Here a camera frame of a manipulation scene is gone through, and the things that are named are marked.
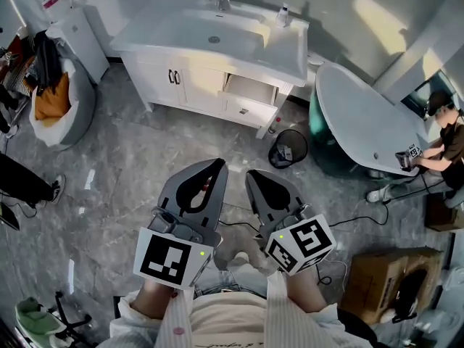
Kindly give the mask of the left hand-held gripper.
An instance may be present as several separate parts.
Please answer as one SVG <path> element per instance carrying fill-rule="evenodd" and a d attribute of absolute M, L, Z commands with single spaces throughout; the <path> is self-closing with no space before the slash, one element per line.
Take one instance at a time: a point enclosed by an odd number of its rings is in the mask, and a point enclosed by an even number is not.
<path fill-rule="evenodd" d="M 224 159 L 206 159 L 171 176 L 152 221 L 139 231 L 133 273 L 175 289 L 192 288 L 222 242 L 215 230 L 227 182 Z"/>

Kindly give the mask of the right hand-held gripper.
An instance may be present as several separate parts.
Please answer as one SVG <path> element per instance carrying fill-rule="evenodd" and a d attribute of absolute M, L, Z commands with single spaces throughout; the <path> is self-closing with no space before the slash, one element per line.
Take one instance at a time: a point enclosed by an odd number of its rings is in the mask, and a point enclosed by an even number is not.
<path fill-rule="evenodd" d="M 267 170 L 246 172 L 246 192 L 260 221 L 265 255 L 289 276 L 324 260 L 336 241 L 323 215 L 315 215 L 290 181 Z"/>

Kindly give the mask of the white vanity drawer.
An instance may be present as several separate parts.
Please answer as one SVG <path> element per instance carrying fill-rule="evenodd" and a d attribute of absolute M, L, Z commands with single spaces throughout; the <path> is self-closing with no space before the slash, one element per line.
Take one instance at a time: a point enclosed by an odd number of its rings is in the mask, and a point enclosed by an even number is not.
<path fill-rule="evenodd" d="M 223 115 L 238 123 L 262 127 L 274 115 L 277 88 L 267 83 L 230 74 L 218 96 L 223 100 Z"/>

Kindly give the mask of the person's right forearm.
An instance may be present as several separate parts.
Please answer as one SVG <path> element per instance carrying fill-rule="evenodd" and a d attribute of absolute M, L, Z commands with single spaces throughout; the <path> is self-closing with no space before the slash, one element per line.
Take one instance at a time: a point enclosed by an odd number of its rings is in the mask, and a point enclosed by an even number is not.
<path fill-rule="evenodd" d="M 286 276 L 288 298 L 305 313 L 320 312 L 328 306 L 319 286 L 315 268 Z"/>

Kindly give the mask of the person's left forearm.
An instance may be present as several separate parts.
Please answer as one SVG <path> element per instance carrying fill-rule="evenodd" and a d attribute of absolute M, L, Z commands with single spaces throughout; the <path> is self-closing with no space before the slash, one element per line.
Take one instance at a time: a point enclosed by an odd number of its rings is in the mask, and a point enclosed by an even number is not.
<path fill-rule="evenodd" d="M 130 306 L 147 318 L 162 320 L 174 291 L 173 287 L 145 280 Z"/>

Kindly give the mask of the person's pale shoe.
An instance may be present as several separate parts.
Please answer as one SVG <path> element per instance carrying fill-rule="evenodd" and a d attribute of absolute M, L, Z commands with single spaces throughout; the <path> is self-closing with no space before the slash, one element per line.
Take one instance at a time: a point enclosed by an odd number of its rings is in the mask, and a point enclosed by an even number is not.
<path fill-rule="evenodd" d="M 231 272 L 237 272 L 239 270 L 246 270 L 250 267 L 249 255 L 246 252 L 238 252 L 227 264 L 226 269 Z"/>

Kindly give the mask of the person's light jeans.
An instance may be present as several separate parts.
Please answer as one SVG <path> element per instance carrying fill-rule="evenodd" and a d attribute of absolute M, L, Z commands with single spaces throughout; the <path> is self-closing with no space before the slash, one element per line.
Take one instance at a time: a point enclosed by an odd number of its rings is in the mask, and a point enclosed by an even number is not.
<path fill-rule="evenodd" d="M 196 281 L 194 298 L 229 290 L 249 292 L 265 299 L 267 288 L 268 280 L 265 275 L 249 263 L 219 270 L 211 262 Z"/>

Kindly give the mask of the white bathtub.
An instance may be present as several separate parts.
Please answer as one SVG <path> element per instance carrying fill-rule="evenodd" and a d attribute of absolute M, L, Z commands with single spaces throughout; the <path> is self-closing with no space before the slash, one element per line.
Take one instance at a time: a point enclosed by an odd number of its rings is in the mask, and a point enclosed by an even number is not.
<path fill-rule="evenodd" d="M 343 152 L 361 167 L 394 175 L 403 170 L 395 154 L 419 148 L 416 121 L 341 65 L 322 64 L 315 75 L 315 95 L 323 117 Z"/>

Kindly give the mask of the white vanity cabinet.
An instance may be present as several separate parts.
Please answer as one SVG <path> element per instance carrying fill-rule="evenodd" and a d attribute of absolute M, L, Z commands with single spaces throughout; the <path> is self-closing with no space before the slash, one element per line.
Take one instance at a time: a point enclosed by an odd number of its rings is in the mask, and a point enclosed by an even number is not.
<path fill-rule="evenodd" d="M 238 123 L 223 115 L 224 103 L 218 96 L 218 91 L 225 88 L 228 76 L 238 74 L 192 65 L 175 57 L 147 56 L 142 53 L 125 51 L 121 54 L 121 58 L 147 111 L 153 111 L 154 105 L 160 104 Z M 178 71 L 180 85 L 170 83 L 169 69 L 173 71 L 174 81 L 174 71 Z M 257 130 L 256 137 L 261 139 L 267 133 L 272 121 L 278 116 L 294 85 L 266 77 L 249 79 L 267 83 L 277 88 L 274 101 L 277 110 L 268 123 L 260 128 L 245 124 L 255 128 Z"/>

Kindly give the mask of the person's white striped shirt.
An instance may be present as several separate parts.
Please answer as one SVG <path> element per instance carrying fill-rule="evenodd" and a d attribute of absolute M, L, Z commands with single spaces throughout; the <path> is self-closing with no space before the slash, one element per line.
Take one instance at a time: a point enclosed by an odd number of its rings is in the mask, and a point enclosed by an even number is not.
<path fill-rule="evenodd" d="M 133 310 L 133 291 L 120 300 L 120 317 L 98 348 L 372 348 L 347 332 L 336 304 L 300 309 L 287 296 L 286 276 L 266 277 L 265 299 L 229 290 L 194 298 L 194 289 L 175 290 L 162 320 Z"/>

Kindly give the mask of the large cardboard box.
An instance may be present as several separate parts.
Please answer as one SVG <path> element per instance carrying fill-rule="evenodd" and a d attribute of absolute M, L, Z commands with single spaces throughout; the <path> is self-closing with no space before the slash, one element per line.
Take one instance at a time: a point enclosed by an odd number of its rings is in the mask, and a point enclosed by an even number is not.
<path fill-rule="evenodd" d="M 352 259 L 341 309 L 368 325 L 392 321 L 402 279 L 419 268 L 428 271 L 418 295 L 417 315 L 430 304 L 442 271 L 444 253 L 429 247 L 388 249 Z"/>

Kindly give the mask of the white sink basin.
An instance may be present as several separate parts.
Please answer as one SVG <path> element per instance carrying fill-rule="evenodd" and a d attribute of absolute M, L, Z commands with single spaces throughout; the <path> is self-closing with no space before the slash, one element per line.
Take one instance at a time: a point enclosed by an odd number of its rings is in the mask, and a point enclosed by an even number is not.
<path fill-rule="evenodd" d="M 213 0 L 152 0 L 112 39 L 118 52 L 164 54 L 218 68 L 233 67 L 302 87 L 307 82 L 308 22 L 231 2 L 227 11 Z"/>

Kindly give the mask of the small brown box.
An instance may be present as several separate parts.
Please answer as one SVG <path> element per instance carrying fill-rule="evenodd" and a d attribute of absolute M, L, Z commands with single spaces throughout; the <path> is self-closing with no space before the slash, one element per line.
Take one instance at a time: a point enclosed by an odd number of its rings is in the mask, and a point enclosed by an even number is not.
<path fill-rule="evenodd" d="M 457 230 L 457 210 L 449 208 L 441 199 L 429 195 L 426 198 L 425 227 L 437 232 Z"/>

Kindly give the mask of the black bag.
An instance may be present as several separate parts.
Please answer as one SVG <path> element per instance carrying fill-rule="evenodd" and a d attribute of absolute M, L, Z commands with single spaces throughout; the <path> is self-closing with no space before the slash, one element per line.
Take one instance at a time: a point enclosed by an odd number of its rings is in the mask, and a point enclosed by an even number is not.
<path fill-rule="evenodd" d="M 393 324 L 417 316 L 418 295 L 427 275 L 428 271 L 425 268 L 419 268 L 402 279 L 393 303 L 394 317 L 391 320 Z"/>

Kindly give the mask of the orange cloth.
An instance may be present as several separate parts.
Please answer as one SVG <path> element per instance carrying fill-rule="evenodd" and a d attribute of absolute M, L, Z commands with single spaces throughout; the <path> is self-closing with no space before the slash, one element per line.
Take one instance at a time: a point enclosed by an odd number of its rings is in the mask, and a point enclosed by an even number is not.
<path fill-rule="evenodd" d="M 59 82 L 44 89 L 38 89 L 35 97 L 35 119 L 47 123 L 56 122 L 70 110 L 68 96 L 69 77 L 64 72 Z"/>

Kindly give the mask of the small clear pump bottle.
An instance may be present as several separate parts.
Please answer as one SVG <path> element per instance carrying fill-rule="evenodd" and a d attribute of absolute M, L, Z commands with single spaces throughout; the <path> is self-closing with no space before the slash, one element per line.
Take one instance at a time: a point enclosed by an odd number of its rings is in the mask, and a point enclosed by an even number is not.
<path fill-rule="evenodd" d="M 286 28 L 288 25 L 289 25 L 289 5 L 287 3 L 283 3 L 282 7 L 280 8 L 275 18 L 275 26 L 277 28 Z"/>

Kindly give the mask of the dark framed window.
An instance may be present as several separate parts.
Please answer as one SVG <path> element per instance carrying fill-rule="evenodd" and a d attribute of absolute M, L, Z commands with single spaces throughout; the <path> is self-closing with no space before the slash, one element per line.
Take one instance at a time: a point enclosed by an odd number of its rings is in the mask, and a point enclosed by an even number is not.
<path fill-rule="evenodd" d="M 401 103 L 419 116 L 419 118 L 426 120 L 429 117 L 428 111 L 430 110 L 429 98 L 435 91 L 446 92 L 451 100 L 455 104 L 458 104 L 459 97 L 457 91 L 442 70 L 438 70 L 428 80 L 424 81 L 407 95 Z"/>

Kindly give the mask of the small white cabinet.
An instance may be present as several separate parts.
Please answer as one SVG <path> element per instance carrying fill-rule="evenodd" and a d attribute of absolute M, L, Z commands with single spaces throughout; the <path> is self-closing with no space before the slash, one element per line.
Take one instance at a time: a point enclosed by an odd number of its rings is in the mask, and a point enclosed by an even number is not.
<path fill-rule="evenodd" d="M 71 9 L 64 18 L 52 23 L 46 30 L 49 38 L 66 43 L 87 71 L 90 79 L 99 84 L 109 68 L 109 62 L 96 40 L 83 9 Z"/>

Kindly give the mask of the green cushion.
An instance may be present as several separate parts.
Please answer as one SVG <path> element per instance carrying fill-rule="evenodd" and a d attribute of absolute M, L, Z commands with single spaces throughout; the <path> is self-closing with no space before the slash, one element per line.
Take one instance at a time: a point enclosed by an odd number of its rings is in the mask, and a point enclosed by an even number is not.
<path fill-rule="evenodd" d="M 50 312 L 42 310 L 34 298 L 17 303 L 15 314 L 22 332 L 36 348 L 63 347 L 56 334 L 64 331 L 64 325 Z"/>

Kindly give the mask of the black cloth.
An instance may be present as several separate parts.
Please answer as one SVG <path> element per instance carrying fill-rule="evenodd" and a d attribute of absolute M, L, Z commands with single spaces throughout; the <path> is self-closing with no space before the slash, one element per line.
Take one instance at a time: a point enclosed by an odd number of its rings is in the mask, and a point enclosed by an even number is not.
<path fill-rule="evenodd" d="M 36 72 L 38 76 L 38 87 L 44 90 L 55 87 L 62 77 L 62 67 L 59 52 L 56 45 L 44 31 L 39 32 L 34 38 L 34 49 L 36 51 Z"/>

